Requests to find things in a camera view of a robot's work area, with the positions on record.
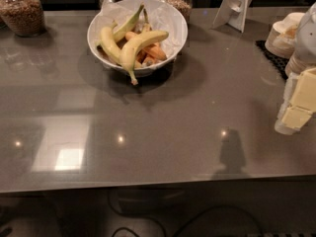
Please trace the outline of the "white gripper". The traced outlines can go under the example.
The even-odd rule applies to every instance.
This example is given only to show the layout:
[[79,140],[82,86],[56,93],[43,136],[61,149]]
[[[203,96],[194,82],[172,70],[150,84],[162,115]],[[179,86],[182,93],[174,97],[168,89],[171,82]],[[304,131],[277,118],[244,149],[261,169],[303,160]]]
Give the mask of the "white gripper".
[[275,131],[292,135],[305,126],[315,112],[316,68],[306,69],[299,76],[291,72],[285,83]]

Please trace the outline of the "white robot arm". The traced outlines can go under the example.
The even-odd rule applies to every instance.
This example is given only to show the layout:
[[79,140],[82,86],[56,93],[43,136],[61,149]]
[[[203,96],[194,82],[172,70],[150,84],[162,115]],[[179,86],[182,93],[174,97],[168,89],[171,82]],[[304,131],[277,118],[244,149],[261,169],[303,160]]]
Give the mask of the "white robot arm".
[[275,131],[292,135],[316,113],[316,3],[304,14],[294,37],[294,52],[285,66],[287,80]]

